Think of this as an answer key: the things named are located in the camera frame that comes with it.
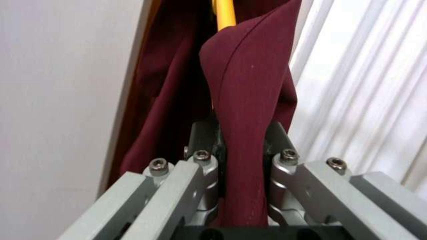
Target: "screw head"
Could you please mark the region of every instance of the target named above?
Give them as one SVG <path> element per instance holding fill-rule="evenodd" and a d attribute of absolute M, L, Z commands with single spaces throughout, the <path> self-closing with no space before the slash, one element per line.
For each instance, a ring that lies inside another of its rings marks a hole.
<path fill-rule="evenodd" d="M 288 166 L 297 165 L 299 158 L 298 153 L 290 148 L 285 148 L 280 152 L 280 161 Z"/>
<path fill-rule="evenodd" d="M 326 160 L 326 164 L 331 167 L 339 175 L 344 175 L 347 169 L 347 163 L 338 157 L 330 157 Z"/>
<path fill-rule="evenodd" d="M 199 164 L 208 164 L 211 160 L 211 153 L 206 150 L 197 150 L 194 152 L 193 158 Z"/>
<path fill-rule="evenodd" d="M 189 146 L 184 146 L 184 159 L 189 157 Z"/>
<path fill-rule="evenodd" d="M 149 171 L 153 176 L 163 176 L 169 172 L 168 162 L 164 158 L 155 158 L 149 163 Z"/>

